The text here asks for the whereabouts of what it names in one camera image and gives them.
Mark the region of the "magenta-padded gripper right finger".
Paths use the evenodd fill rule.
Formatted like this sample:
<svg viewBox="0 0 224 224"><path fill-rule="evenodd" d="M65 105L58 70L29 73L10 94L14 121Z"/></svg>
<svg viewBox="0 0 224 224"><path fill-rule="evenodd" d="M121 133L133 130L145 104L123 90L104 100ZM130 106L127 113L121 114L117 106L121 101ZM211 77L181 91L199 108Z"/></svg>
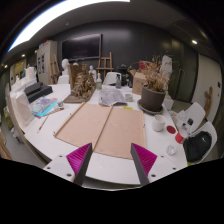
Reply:
<svg viewBox="0 0 224 224"><path fill-rule="evenodd" d="M142 186L177 171L177 167L166 156L156 155L142 146L132 143L130 152Z"/></svg>

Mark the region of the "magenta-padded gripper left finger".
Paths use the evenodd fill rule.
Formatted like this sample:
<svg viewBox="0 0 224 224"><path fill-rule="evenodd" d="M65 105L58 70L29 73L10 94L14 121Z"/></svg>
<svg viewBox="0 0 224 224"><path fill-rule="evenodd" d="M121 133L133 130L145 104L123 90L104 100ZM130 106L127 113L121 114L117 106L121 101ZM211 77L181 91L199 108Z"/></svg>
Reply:
<svg viewBox="0 0 224 224"><path fill-rule="evenodd" d="M92 152L92 144L88 143L68 155L58 155L44 167L44 170L81 186Z"/></svg>

